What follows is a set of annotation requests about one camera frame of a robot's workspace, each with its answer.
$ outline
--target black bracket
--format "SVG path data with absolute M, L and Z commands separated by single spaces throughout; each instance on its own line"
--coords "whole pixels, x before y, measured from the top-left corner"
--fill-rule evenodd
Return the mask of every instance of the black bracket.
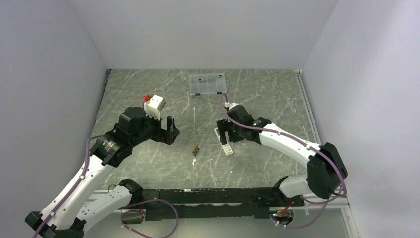
M 28 224 L 34 231 L 38 229 L 38 227 L 42 223 L 42 214 L 40 212 L 31 212 L 26 216 L 25 222 Z M 80 221 L 77 217 L 74 219 L 74 223 L 71 225 L 69 229 L 57 231 L 57 226 L 54 224 L 49 226 L 45 224 L 40 232 L 39 235 L 43 238 L 82 238 L 85 234 L 83 232 L 83 227 L 86 224 L 86 221 Z

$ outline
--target black metal base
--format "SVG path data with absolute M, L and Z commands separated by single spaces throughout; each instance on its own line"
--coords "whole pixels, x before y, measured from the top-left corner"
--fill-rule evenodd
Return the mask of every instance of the black metal base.
M 40 212 L 31 212 L 26 216 L 25 222 L 28 224 L 34 231 L 42 223 L 42 214 Z M 74 220 L 73 225 L 66 230 L 56 231 L 56 226 L 48 226 L 45 224 L 39 232 L 39 235 L 44 238 L 82 238 L 84 235 L 83 226 L 86 221 L 80 221 L 78 218 Z
M 259 188 L 212 188 L 212 189 L 144 189 L 142 200 L 163 199 L 176 204 L 179 218 L 211 218 L 211 217 L 242 217 L 270 218 L 270 207 L 286 207 L 292 201 L 292 206 L 303 206 L 299 197 L 279 199 L 278 189 L 270 187 Z M 139 209 L 140 206 L 128 209 Z M 162 203 L 145 204 L 146 221 L 173 219 L 173 210 Z

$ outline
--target white plastic piece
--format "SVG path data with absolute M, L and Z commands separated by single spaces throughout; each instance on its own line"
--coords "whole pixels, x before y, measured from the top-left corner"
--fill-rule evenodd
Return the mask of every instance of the white plastic piece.
M 222 148 L 223 148 L 223 150 L 224 150 L 224 153 L 225 153 L 226 155 L 231 155 L 231 154 L 233 154 L 233 150 L 232 150 L 232 147 L 230 147 L 229 142 L 227 142 L 225 145 L 222 145 L 222 142 L 220 141 L 219 129 L 218 129 L 218 128 L 215 128 L 215 129 L 214 129 L 214 132 L 216 133 L 216 136 L 217 136 L 217 138 L 218 138 L 218 140 L 219 140 L 219 142 L 220 142 L 220 144 L 221 144 L 221 146 L 222 146 Z
M 235 106 L 237 106 L 237 105 L 239 105 L 239 104 L 237 104 L 237 103 L 231 103 L 230 105 L 229 105 L 229 110 L 230 109 L 232 109 L 232 108 L 234 108 Z
M 56 211 L 56 215 L 51 217 L 47 222 L 50 226 L 52 224 L 57 226 L 57 230 L 69 229 L 74 222 L 74 218 L 77 213 L 80 211 L 80 208 L 88 200 L 89 196 L 95 191 L 100 182 L 103 182 L 104 179 L 109 176 L 109 174 L 114 171 L 115 167 L 111 165 L 103 166 L 101 164 L 102 160 L 96 157 L 95 155 L 90 157 L 88 171 L 86 173 L 86 178 L 80 182 L 77 188 L 74 190 L 73 194 L 63 203 L 63 205 Z M 72 178 L 72 180 L 67 184 L 64 190 L 50 203 L 45 207 L 42 213 L 42 220 L 44 220 L 50 211 L 60 202 L 67 192 L 73 187 L 76 181 L 79 179 L 82 171 L 81 169 L 77 174 Z
M 273 123 L 266 125 L 264 128 L 277 130 L 279 132 L 281 131 L 282 133 L 287 133 Z M 260 142 L 262 145 L 274 148 L 282 152 L 283 154 L 291 157 L 292 159 L 296 160 L 297 162 L 299 162 L 299 164 L 305 167 L 305 169 L 307 168 L 309 156 L 314 156 L 316 154 L 316 152 L 312 150 L 306 150 L 304 146 L 302 146 L 300 143 L 296 142 L 295 140 L 289 137 L 286 137 L 284 135 L 278 135 L 276 133 L 268 131 L 263 131 L 260 133 Z M 307 144 L 315 149 L 319 149 L 319 144 L 311 142 L 307 142 Z
M 153 97 L 150 98 L 150 100 L 145 102 L 144 110 L 146 111 L 146 114 L 148 116 L 157 120 L 161 120 L 160 113 L 165 105 L 165 98 L 158 95 L 153 95 Z
M 309 206 L 309 204 L 305 204 L 305 216 L 309 216 L 308 206 Z
M 83 206 L 77 214 L 80 221 L 86 220 L 83 231 L 86 233 L 93 225 L 115 210 L 127 206 L 131 196 L 127 188 L 117 186 L 102 198 Z
M 286 197 L 294 197 L 302 194 L 312 193 L 308 187 L 308 182 L 306 181 L 307 177 L 308 175 L 306 173 L 293 177 L 287 177 L 280 184 L 280 191 Z

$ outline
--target red part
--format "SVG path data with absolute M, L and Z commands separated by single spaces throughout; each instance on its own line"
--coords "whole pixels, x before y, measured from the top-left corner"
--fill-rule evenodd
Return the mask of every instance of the red part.
M 150 100 L 150 95 L 149 94 L 146 94 L 142 98 L 144 98 L 145 101 L 148 101 L 148 100 Z

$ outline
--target green object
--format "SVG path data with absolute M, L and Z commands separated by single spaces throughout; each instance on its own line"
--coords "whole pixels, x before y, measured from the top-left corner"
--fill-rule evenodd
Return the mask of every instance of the green object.
M 199 148 L 197 148 L 195 151 L 192 151 L 191 153 L 193 153 L 193 155 L 194 156 L 196 156 L 197 154 L 198 154 L 198 151 L 199 151 L 200 149 Z

